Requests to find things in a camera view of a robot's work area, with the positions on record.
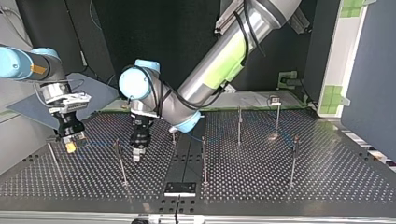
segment white wall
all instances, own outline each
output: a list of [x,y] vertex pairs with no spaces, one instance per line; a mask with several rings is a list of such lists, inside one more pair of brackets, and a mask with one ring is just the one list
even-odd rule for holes
[[[0,5],[18,11],[15,0],[0,0]],[[13,16],[10,18],[22,31],[18,19]],[[0,44],[24,50],[30,49],[12,33],[1,14]],[[53,134],[52,129],[6,110],[6,106],[33,93],[32,84],[0,79],[0,174],[43,147],[46,138]]]

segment green tape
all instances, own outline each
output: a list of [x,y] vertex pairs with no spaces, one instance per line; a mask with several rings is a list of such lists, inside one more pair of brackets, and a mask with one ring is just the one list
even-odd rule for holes
[[364,0],[344,0],[341,8],[341,18],[359,17]]
[[244,56],[245,39],[242,34],[235,35],[207,68],[206,86],[217,89],[224,80],[232,81],[243,68],[240,63]]
[[342,86],[325,86],[320,105],[320,114],[336,114],[341,104]]

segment green sticker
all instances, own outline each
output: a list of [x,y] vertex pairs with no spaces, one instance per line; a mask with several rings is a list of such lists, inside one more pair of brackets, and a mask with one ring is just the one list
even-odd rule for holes
[[336,114],[341,104],[342,86],[325,86],[320,105],[320,114]]
[[364,0],[344,0],[341,8],[341,18],[359,17]]

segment blue joint cap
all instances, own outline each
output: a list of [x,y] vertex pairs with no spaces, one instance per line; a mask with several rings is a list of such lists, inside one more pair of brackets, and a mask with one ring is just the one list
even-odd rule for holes
[[52,57],[55,57],[55,58],[61,60],[61,58],[58,55],[58,52],[56,52],[55,49],[39,48],[39,49],[32,49],[30,52],[32,52],[34,54],[52,56]]
[[195,127],[195,125],[198,123],[200,118],[201,118],[201,112],[197,110],[195,114],[193,114],[188,120],[178,125],[175,125],[175,128],[177,128],[179,131],[183,133],[188,133]]
[[0,77],[26,79],[33,74],[32,64],[33,60],[22,50],[0,47]]
[[131,100],[140,100],[150,94],[149,81],[137,68],[125,70],[120,77],[119,86],[122,94]]
[[139,67],[149,68],[149,69],[152,69],[152,70],[160,73],[161,67],[160,67],[160,64],[157,62],[136,59],[136,61],[134,61],[134,65],[139,66]]

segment white cable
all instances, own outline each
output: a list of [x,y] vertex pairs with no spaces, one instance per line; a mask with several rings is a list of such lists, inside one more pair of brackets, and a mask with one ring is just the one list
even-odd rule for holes
[[95,24],[95,26],[96,26],[99,30],[102,30],[102,27],[100,27],[100,26],[96,23],[96,21],[93,19],[93,16],[92,16],[92,1],[93,1],[93,0],[91,0],[91,2],[90,2],[90,16],[91,16],[91,20],[92,20],[93,24]]
[[3,14],[3,16],[4,16],[4,18],[5,18],[5,20],[6,20],[6,22],[7,22],[7,24],[9,25],[9,26],[11,26],[11,28],[14,30],[14,32],[12,32],[14,35],[16,35],[17,36],[17,38],[19,38],[20,40],[22,40],[23,41],[23,43],[25,43],[27,46],[29,46],[30,48],[32,47],[32,44],[31,43],[29,43],[24,37],[22,37],[22,35],[20,34],[20,32],[18,31],[18,29],[15,27],[15,25],[14,25],[14,23],[11,21],[11,19],[8,17],[8,15],[6,14],[6,11],[9,11],[9,12],[11,12],[12,14],[14,14],[14,15],[18,15],[18,13],[16,12],[16,11],[14,11],[14,10],[12,10],[12,9],[10,9],[10,8],[7,8],[7,7],[1,7],[0,6],[0,12]]

